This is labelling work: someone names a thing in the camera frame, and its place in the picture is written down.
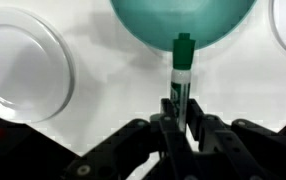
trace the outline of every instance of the white table surface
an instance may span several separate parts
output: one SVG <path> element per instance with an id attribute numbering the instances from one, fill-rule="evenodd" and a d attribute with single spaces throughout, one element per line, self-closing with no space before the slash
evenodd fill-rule
<path id="1" fill-rule="evenodd" d="M 258 0 L 243 23 L 197 51 L 191 97 L 229 123 L 246 118 L 273 130 L 286 124 L 286 51 L 272 33 L 269 1 Z M 155 52 L 117 20 L 108 0 L 0 0 L 29 10 L 64 38 L 76 68 L 68 106 L 30 124 L 83 155 L 134 118 L 158 113 L 169 96 L 171 55 Z"/>

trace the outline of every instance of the screw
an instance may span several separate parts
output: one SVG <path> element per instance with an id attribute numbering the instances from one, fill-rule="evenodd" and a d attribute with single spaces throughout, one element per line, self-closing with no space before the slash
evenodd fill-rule
<path id="1" fill-rule="evenodd" d="M 89 165 L 82 165 L 77 169 L 77 175 L 86 176 L 91 172 L 91 167 Z"/>
<path id="2" fill-rule="evenodd" d="M 263 180 L 260 176 L 253 175 L 250 180 Z"/>
<path id="3" fill-rule="evenodd" d="M 245 126 L 246 125 L 246 123 L 244 121 L 239 121 L 238 124 L 241 125 L 241 126 Z"/>
<path id="4" fill-rule="evenodd" d="M 166 117 L 164 118 L 164 120 L 165 120 L 165 121 L 170 121 L 170 120 L 171 120 L 171 118 L 170 118 L 170 117 L 168 117 L 168 116 L 166 116 Z"/>
<path id="5" fill-rule="evenodd" d="M 197 178 L 193 175 L 186 176 L 184 180 L 197 180 Z"/>
<path id="6" fill-rule="evenodd" d="M 137 125 L 139 125 L 139 126 L 144 126 L 144 125 L 145 125 L 145 122 L 144 122 L 144 121 L 139 121 L 139 122 L 137 123 Z"/>

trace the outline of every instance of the green cap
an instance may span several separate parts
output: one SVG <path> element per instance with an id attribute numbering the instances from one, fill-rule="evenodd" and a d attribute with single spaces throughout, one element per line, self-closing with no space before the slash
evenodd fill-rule
<path id="1" fill-rule="evenodd" d="M 179 39 L 174 40 L 173 68 L 190 70 L 193 63 L 195 40 L 190 39 L 189 33 L 180 33 Z"/>

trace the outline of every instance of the green marker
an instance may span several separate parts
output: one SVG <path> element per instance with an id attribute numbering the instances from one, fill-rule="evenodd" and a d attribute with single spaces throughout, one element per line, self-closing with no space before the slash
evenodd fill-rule
<path id="1" fill-rule="evenodd" d="M 186 109 L 190 95 L 194 48 L 195 41 L 190 39 L 188 33 L 181 33 L 179 39 L 174 40 L 171 102 L 175 107 L 179 129 L 183 132 L 186 132 Z"/>

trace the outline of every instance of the clear plastic dish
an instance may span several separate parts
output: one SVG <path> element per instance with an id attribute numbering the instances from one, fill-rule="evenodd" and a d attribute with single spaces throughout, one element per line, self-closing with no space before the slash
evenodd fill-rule
<path id="1" fill-rule="evenodd" d="M 72 60 L 53 32 L 25 11 L 0 8 L 0 118 L 42 121 L 70 100 Z"/>

